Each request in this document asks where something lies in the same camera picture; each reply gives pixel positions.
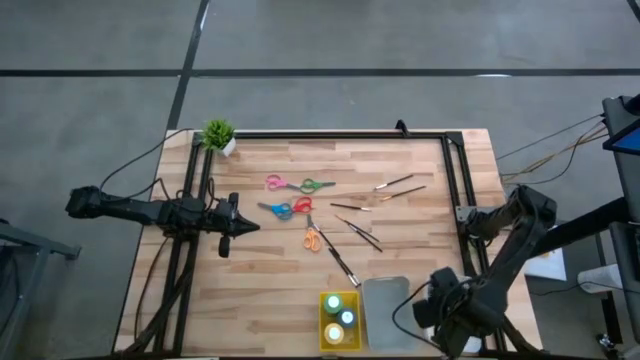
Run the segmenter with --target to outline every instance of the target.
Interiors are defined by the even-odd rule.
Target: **butcher block tabletop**
[[[471,170],[478,206],[505,202],[489,133],[485,129],[460,130]],[[162,150],[157,177],[169,194],[181,189],[191,149],[192,133],[169,139]],[[465,199],[458,156],[452,147],[461,199]],[[194,194],[202,170],[199,156]],[[314,222],[323,230],[344,262],[361,282],[370,278],[405,276],[413,292],[436,269],[452,267],[462,274],[453,209],[448,190],[442,147],[429,139],[313,139],[237,140],[229,158],[215,155],[211,176],[216,197],[240,194],[239,211],[261,229],[231,241],[229,258],[218,256],[220,234],[201,233],[191,289],[183,356],[319,356],[318,296],[327,291],[353,291],[354,287],[323,244],[319,252],[303,246],[306,215],[294,214],[282,221],[258,202],[295,202],[303,194],[291,189],[269,191],[265,179],[278,174],[293,184],[306,178],[334,181],[311,194]],[[373,188],[413,174],[408,180],[380,191]],[[381,198],[426,185],[425,189],[388,201]],[[159,188],[153,199],[165,199]],[[363,212],[330,206],[330,203],[370,208]],[[354,233],[334,214],[371,232],[380,239],[383,252]],[[492,259],[502,245],[496,239],[488,248]],[[149,226],[142,232],[131,282],[116,338],[116,350],[133,342],[138,300],[151,262],[164,237]],[[143,328],[161,303],[171,241],[164,246],[142,306]],[[173,339],[178,306],[167,328],[167,344]],[[540,336],[521,273],[509,292],[507,316],[534,346]],[[375,356],[369,350],[363,319],[362,351],[339,355]],[[420,344],[408,355],[438,355]]]

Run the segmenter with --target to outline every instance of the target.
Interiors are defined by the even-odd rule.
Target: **blue scissors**
[[[308,214],[311,212],[311,198],[308,196],[303,196],[296,201],[296,203],[291,206],[287,203],[282,203],[280,205],[269,205],[265,203],[258,203],[263,209],[273,211],[273,214],[278,217],[280,220],[289,220],[293,216],[293,213],[304,213]]]
[[[330,182],[315,182],[312,179],[304,179],[302,185],[300,185],[300,191],[304,194],[311,194],[316,192],[316,190],[320,189],[323,186],[334,186],[336,183],[333,181]]]

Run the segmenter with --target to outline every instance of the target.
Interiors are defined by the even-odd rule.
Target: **metal stand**
[[[63,255],[67,260],[75,260],[80,254],[80,247],[70,247],[57,241],[31,234],[1,220],[0,239],[18,245],[12,246],[11,251],[17,250],[14,248],[19,248],[23,252],[34,253],[36,257],[31,273],[27,277],[27,283],[20,289],[21,293],[16,294],[18,300],[10,314],[11,318],[7,328],[3,334],[0,334],[2,336],[0,338],[0,359],[13,359],[18,338],[27,318],[29,306],[31,306],[36,289],[42,279],[49,254],[57,253]]]

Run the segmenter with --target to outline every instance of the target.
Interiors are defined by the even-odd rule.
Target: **yellow container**
[[[344,339],[340,344],[331,345],[324,338],[324,328],[336,322],[336,318],[329,316],[324,311],[324,299],[330,294],[338,294],[342,297],[344,307],[351,308],[356,313],[357,324],[352,328],[344,329]],[[357,291],[337,291],[320,293],[318,301],[318,340],[320,352],[360,351],[362,349],[362,317],[360,316],[360,295]]]

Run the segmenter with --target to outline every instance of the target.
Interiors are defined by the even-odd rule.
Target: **gray floor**
[[[0,0],[0,68],[180,68],[199,1]],[[623,0],[213,1],[200,68],[634,67],[640,23]],[[52,261],[29,318],[21,358],[111,350],[140,227],[73,220],[71,188],[98,184],[163,135],[178,79],[0,78],[0,217],[83,246]],[[638,92],[637,77],[192,79],[179,127],[224,116],[239,128],[488,128],[497,155],[601,111],[604,97]],[[585,124],[499,162],[520,168],[565,146]],[[108,191],[148,184],[158,154]],[[556,174],[567,157],[528,178]],[[536,187],[569,219],[620,196],[610,153],[578,150],[559,180]],[[593,267],[592,242],[567,248],[569,273]],[[532,291],[549,287],[539,280]],[[601,356],[594,298],[534,297],[545,348]],[[558,316],[570,304],[573,311]]]

